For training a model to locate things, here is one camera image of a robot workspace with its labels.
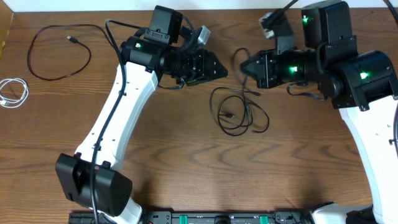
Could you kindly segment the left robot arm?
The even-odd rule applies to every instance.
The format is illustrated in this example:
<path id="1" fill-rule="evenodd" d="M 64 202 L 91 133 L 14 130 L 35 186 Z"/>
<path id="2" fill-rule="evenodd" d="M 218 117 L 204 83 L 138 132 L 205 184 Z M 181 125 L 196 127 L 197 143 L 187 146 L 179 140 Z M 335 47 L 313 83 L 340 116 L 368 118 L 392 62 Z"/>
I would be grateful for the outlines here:
<path id="1" fill-rule="evenodd" d="M 91 209 L 72 223 L 138 223 L 142 207 L 131 198 L 132 182 L 122 174 L 127 144 L 140 113 L 164 75 L 176 89 L 227 76 L 205 48 L 205 26 L 195 29 L 173 9 L 156 6 L 150 25 L 114 49 L 119 61 L 113 87 L 91 131 L 73 155 L 60 154 L 55 171 L 69 201 Z"/>

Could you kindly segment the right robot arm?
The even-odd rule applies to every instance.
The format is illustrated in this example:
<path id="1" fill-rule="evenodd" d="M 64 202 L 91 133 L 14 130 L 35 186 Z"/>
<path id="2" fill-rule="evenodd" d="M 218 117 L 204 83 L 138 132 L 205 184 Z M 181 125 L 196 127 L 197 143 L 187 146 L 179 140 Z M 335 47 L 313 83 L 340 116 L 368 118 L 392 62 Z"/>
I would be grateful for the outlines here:
<path id="1" fill-rule="evenodd" d="M 309 223 L 397 222 L 397 74 L 389 57 L 358 52 L 348 3 L 321 1 L 301 10 L 305 49 L 295 38 L 285 8 L 259 23 L 275 47 L 240 65 L 259 88 L 316 83 L 318 100 L 330 100 L 340 112 L 358 148 L 372 204 L 350 207 L 333 202 L 307 212 Z"/>

